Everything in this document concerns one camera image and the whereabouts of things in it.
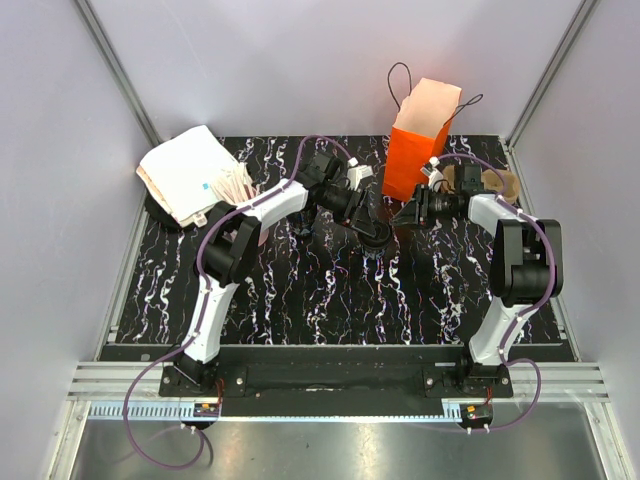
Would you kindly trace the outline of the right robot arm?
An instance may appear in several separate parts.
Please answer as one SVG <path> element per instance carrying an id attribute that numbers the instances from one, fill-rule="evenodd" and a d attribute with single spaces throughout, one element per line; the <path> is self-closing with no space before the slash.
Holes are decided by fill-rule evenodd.
<path id="1" fill-rule="evenodd" d="M 472 155 L 467 158 L 469 164 L 457 167 L 451 193 L 440 190 L 441 159 L 430 158 L 422 167 L 427 182 L 415 187 L 392 225 L 426 229 L 437 220 L 465 216 L 492 235 L 491 304 L 447 381 L 472 397 L 506 376 L 509 351 L 525 323 L 560 293 L 563 267 L 560 224 L 535 218 L 507 202 L 506 178 L 495 168 L 490 170 L 501 188 L 485 189 L 481 176 L 488 164 Z"/>

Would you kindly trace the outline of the black lid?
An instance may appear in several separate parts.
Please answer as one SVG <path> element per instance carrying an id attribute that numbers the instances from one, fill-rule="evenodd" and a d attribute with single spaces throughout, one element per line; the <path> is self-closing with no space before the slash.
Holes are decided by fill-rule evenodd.
<path id="1" fill-rule="evenodd" d="M 360 234 L 359 241 L 361 245 L 370 251 L 384 250 L 393 237 L 392 229 L 388 224 L 377 223 L 375 225 L 375 233 L 373 236 Z"/>

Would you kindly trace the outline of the black coffee cup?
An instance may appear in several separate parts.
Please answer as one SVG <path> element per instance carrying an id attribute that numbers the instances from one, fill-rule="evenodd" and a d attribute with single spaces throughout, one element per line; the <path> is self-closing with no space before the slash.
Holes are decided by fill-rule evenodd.
<path id="1" fill-rule="evenodd" d="M 291 231 L 298 237 L 309 237 L 313 234 L 316 210 L 303 210 L 289 217 Z"/>
<path id="2" fill-rule="evenodd" d="M 386 247 L 370 247 L 370 246 L 362 246 L 363 257 L 369 261 L 377 261 L 382 259 L 386 254 Z"/>

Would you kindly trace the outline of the white napkin stack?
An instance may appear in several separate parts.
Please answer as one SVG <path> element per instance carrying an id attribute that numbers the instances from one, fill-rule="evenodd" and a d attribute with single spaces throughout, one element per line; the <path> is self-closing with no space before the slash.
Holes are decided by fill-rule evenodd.
<path id="1" fill-rule="evenodd" d="M 184 228 L 205 224 L 204 214 L 219 201 L 214 181 L 237 165 L 209 128 L 200 125 L 150 150 L 136 174 L 161 210 Z"/>

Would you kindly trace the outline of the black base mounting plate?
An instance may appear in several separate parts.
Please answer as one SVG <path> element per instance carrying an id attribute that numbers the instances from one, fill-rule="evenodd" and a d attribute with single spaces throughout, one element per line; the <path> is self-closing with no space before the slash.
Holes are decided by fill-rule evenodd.
<path id="1" fill-rule="evenodd" d="M 202 366 L 181 355 L 162 370 L 162 397 L 222 396 L 222 415 L 269 421 L 445 415 L 444 401 L 510 399 L 504 366 L 460 346 L 222 346 Z"/>

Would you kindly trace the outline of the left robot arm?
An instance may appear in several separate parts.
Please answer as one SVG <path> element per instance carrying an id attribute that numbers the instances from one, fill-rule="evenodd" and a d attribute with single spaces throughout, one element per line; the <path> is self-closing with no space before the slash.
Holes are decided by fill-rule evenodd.
<path id="1" fill-rule="evenodd" d="M 369 191 L 348 177 L 354 167 L 347 160 L 317 153 L 296 160 L 294 175 L 252 200 L 233 206 L 214 205 L 207 231 L 198 248 L 195 270 L 199 290 L 189 330 L 173 357 L 181 384 L 196 396 L 215 386 L 215 361 L 231 300 L 251 273 L 263 232 L 288 219 L 301 234 L 322 207 L 333 221 L 356 233 L 364 252 L 378 256 L 389 245 L 389 223 L 374 217 Z"/>

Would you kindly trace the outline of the bottom pulp cup carrier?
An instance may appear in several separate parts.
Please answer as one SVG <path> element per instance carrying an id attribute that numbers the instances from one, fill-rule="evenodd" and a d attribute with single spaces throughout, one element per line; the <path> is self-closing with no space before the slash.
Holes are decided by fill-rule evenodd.
<path id="1" fill-rule="evenodd" d="M 439 184 L 440 190 L 447 193 L 457 192 L 455 187 L 456 167 L 448 165 L 442 170 L 444 181 Z M 498 170 L 499 174 L 486 169 L 481 171 L 481 181 L 485 190 L 499 193 L 503 191 L 504 200 L 515 205 L 518 202 L 521 185 L 519 178 L 508 170 Z"/>

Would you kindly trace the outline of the pink straw holder cup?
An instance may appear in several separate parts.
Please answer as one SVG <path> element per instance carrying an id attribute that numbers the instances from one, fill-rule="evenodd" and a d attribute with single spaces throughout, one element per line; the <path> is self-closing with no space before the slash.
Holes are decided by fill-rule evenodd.
<path id="1" fill-rule="evenodd" d="M 263 230 L 258 238 L 258 245 L 262 246 L 266 243 L 266 241 L 269 238 L 269 233 L 270 231 L 268 229 Z M 236 236 L 238 234 L 237 230 L 232 230 L 230 233 L 226 234 L 226 237 L 230 240 L 230 241 L 234 241 L 236 239 Z"/>

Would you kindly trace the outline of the black round napkin base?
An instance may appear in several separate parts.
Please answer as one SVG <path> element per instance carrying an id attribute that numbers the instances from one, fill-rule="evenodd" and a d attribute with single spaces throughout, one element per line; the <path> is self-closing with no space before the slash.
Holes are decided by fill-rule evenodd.
<path id="1" fill-rule="evenodd" d="M 144 200 L 144 208 L 149 217 L 156 221 L 162 228 L 171 232 L 192 231 L 197 229 L 193 223 L 181 226 L 170 214 L 168 214 L 160 204 L 152 197 L 150 193 L 146 193 Z"/>

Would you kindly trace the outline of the orange paper bag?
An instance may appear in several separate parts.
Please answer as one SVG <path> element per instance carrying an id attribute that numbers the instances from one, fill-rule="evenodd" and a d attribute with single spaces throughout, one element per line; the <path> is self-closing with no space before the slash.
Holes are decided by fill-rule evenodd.
<path id="1" fill-rule="evenodd" d="M 422 78 L 399 103 L 392 125 L 382 184 L 382 194 L 406 202 L 428 176 L 422 168 L 443 153 L 453 119 L 484 97 L 479 93 L 461 100 L 462 89 Z"/>

